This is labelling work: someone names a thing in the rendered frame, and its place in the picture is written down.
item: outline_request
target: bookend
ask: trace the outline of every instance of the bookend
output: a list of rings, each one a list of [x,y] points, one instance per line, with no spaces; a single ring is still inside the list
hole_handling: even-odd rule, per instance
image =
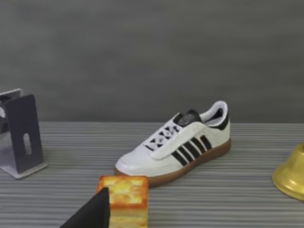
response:
[[[60,228],[109,228],[109,224],[109,189],[103,188]]]
[[[3,140],[10,134],[8,145]],[[16,89],[0,94],[0,169],[16,179],[45,167],[35,97]]]

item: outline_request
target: black shoe tongue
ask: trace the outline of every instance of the black shoe tongue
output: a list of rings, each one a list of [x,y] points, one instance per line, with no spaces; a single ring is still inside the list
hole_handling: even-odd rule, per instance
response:
[[[202,121],[200,118],[200,114],[197,111],[190,109],[185,115],[180,115],[180,118],[179,120],[176,121],[176,124],[181,127],[185,127],[193,122],[202,122]]]

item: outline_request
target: white base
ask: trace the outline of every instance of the white base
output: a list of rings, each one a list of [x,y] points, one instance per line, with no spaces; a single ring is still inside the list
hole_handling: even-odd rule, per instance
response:
[[[38,172],[39,170],[42,170],[44,169],[45,167],[47,167],[48,164],[46,162],[34,167],[34,168],[31,168],[23,173],[17,173],[17,171],[12,168],[11,166],[0,166],[0,169],[2,169],[3,171],[5,171],[6,173],[8,173],[10,176],[14,177],[15,179],[19,180],[19,179],[22,179],[22,178],[25,178],[35,172]]]

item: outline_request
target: shoe opening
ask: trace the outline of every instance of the shoe opening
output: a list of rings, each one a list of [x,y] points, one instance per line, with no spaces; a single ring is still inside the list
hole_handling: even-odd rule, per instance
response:
[[[228,105],[224,101],[217,101],[205,113],[201,114],[202,122],[209,127],[220,125],[228,114]]]

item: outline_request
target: gold bell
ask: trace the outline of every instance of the gold bell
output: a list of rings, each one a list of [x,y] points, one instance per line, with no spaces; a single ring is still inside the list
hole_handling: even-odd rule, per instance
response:
[[[297,145],[287,162],[274,171],[272,181],[286,195],[304,201],[304,144]]]

